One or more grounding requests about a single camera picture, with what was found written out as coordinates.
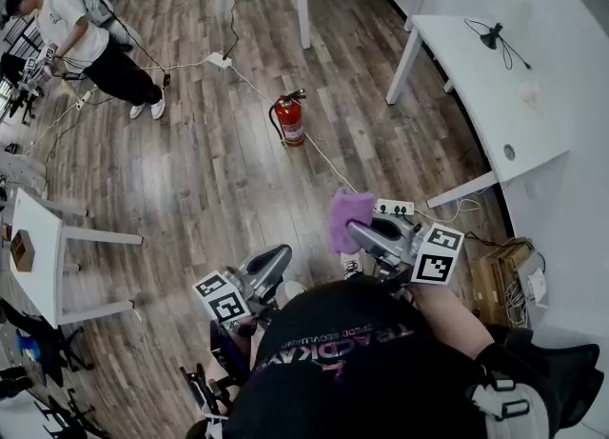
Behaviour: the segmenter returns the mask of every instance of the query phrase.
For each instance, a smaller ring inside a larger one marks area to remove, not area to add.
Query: white sneaker
[[[343,267],[344,279],[348,280],[363,271],[362,257],[358,252],[355,254],[344,254],[342,252],[341,266]]]
[[[137,119],[139,117],[139,115],[142,113],[142,110],[144,110],[145,106],[146,106],[146,104],[142,104],[141,106],[133,106],[131,108],[131,112],[129,113],[129,118]]]
[[[161,90],[161,100],[156,104],[152,104],[150,110],[152,111],[152,119],[155,121],[161,119],[165,110],[165,92],[163,90]]]

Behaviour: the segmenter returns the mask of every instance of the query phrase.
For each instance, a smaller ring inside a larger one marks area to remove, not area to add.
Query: person
[[[291,300],[262,337],[223,438],[490,437],[468,391],[491,371],[533,387],[552,437],[560,405],[550,385],[494,343],[452,290],[408,288],[417,309],[362,274]],[[205,437],[205,425],[187,438]]]
[[[36,27],[47,44],[57,47],[57,66],[62,59],[68,70],[83,72],[103,92],[130,102],[129,117],[137,118],[150,105],[152,118],[160,119],[165,96],[150,76],[140,69],[107,30],[87,17],[83,0],[7,0],[11,16],[35,13]]]
[[[16,397],[26,389],[31,389],[33,382],[25,368],[15,367],[0,370],[0,400]]]

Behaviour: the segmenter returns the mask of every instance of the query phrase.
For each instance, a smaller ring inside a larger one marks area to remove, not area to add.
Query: fire extinguisher
[[[299,100],[305,98],[305,89],[296,90],[288,95],[282,95],[268,110],[268,118],[277,134],[279,134],[279,139],[281,139],[283,145],[296,147],[305,142],[303,110],[299,102]],[[273,120],[274,110],[279,127]]]

